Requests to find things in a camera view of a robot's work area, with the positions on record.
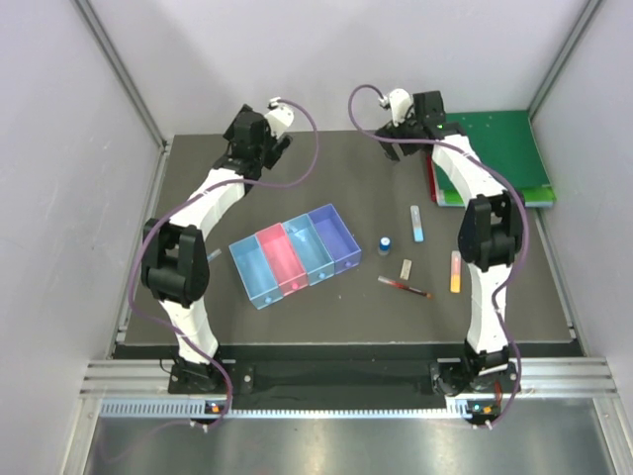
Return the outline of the red folder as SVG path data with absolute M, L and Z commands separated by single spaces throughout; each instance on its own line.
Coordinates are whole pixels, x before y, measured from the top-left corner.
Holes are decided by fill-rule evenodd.
M 434 168 L 434 163 L 430 154 L 426 156 L 426 167 L 428 174 L 428 182 L 429 182 L 429 190 L 430 197 L 434 204 L 437 204 L 437 181 L 436 181 L 436 173 Z

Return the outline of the dark green binder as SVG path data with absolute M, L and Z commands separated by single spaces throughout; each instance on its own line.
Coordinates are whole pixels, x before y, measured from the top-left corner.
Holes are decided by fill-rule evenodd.
M 551 187 L 525 110 L 447 113 L 459 123 L 481 162 L 503 175 L 527 200 L 531 190 Z

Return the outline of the pink plastic tray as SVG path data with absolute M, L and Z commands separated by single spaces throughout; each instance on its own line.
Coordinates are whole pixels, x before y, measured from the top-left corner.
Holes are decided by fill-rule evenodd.
M 309 285 L 308 273 L 281 223 L 263 229 L 255 236 L 283 296 Z

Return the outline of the light blue tray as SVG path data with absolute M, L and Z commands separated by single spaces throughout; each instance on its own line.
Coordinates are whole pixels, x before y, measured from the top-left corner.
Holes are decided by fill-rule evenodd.
M 232 243 L 229 251 L 247 297 L 256 309 L 266 308 L 283 298 L 255 235 Z
M 310 286 L 334 275 L 333 258 L 307 214 L 283 222 L 282 226 L 307 272 Z

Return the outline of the purple plastic tray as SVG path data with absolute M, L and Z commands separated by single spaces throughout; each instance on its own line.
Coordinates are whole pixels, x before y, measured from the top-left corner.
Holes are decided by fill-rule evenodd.
M 340 274 L 360 264 L 362 250 L 332 204 L 308 212 L 316 232 Z

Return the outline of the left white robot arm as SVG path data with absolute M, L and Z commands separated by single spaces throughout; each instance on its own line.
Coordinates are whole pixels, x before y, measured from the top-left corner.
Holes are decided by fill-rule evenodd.
M 223 134 L 226 150 L 216 159 L 190 204 L 177 211 L 149 242 L 141 260 L 141 284 L 149 290 L 175 327 L 178 352 L 173 357 L 169 392 L 209 394 L 224 385 L 224 369 L 214 362 L 214 336 L 204 295 L 210 282 L 205 242 L 226 211 L 272 168 L 292 138 L 290 106 L 277 99 L 264 114 L 244 105 Z

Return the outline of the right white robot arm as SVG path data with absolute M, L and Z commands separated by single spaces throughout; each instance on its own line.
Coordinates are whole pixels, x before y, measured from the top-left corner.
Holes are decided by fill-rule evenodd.
M 509 366 L 504 283 L 523 245 L 522 201 L 483 165 L 466 130 L 447 121 L 440 92 L 398 88 L 379 104 L 391 114 L 376 132 L 387 157 L 429 152 L 465 205 L 457 244 L 471 277 L 471 321 L 461 360 L 440 368 L 435 384 L 447 396 L 485 391 Z

